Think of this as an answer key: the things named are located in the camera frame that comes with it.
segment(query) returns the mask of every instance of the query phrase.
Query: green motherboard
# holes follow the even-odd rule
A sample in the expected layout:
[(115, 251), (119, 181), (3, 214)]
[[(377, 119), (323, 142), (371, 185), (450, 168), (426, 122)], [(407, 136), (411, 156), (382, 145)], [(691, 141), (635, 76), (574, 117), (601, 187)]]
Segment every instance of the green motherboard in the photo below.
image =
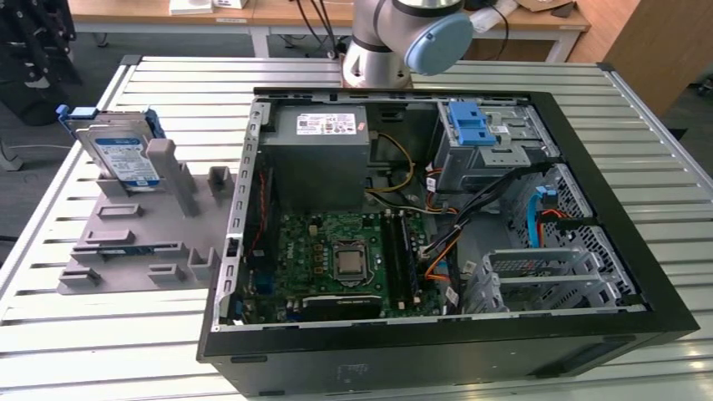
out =
[[(421, 288), (414, 282), (415, 264), (410, 266), (409, 284), (417, 288), (415, 302), (397, 304), (390, 299), (393, 282), (389, 274), (389, 249), (383, 243), (383, 214), (321, 213), (282, 215), (277, 241), (277, 268), (255, 277), (262, 290), (250, 297), (254, 311), (251, 322), (298, 321), (297, 305), (314, 296), (377, 296), (377, 317), (413, 317), (438, 314), (434, 288)], [(398, 217), (403, 222), (403, 241), (413, 250), (426, 242), (419, 214)]]

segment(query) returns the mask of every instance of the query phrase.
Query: cardboard box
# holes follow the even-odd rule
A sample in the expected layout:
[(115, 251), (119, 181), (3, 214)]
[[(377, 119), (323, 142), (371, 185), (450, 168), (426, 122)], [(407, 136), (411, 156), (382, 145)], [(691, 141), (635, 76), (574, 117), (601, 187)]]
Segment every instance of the cardboard box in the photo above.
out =
[(538, 12), (569, 4), (573, 0), (514, 0), (519, 6)]
[(243, 8), (245, 4), (247, 4), (247, 0), (213, 0), (215, 7)]

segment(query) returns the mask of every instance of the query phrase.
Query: cpu socket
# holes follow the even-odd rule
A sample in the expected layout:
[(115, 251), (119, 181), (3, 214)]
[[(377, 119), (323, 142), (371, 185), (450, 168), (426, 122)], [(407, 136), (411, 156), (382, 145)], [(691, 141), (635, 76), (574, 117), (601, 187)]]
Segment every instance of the cpu socket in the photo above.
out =
[(346, 287), (353, 287), (367, 276), (366, 245), (359, 240), (334, 243), (334, 279)]

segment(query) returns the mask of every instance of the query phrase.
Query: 3d printed holder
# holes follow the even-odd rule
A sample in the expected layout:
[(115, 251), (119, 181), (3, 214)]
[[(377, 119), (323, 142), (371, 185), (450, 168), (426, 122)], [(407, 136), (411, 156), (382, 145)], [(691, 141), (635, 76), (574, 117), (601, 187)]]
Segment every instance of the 3d printed holder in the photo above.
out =
[(153, 191), (129, 193), (98, 177), (102, 195), (58, 278), (61, 294), (206, 287), (221, 264), (233, 176), (227, 167), (190, 175), (174, 149), (170, 140), (149, 142), (161, 177)]

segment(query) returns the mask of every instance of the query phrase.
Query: desk leg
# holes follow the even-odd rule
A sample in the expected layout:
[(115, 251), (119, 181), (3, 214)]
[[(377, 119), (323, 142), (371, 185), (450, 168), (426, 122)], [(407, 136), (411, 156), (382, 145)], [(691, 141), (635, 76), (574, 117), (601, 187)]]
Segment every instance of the desk leg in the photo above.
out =
[(109, 42), (106, 42), (107, 36), (109, 36), (107, 33), (91, 32), (93, 42), (97, 44), (99, 48), (105, 48), (109, 45)]
[(267, 27), (250, 27), (249, 36), (253, 39), (253, 50), (254, 56), (259, 58), (269, 58), (269, 48), (267, 48)]
[(545, 61), (547, 63), (563, 63), (566, 61), (577, 43), (579, 33), (579, 31), (559, 31), (559, 38), (554, 42), (553, 48), (546, 56)]

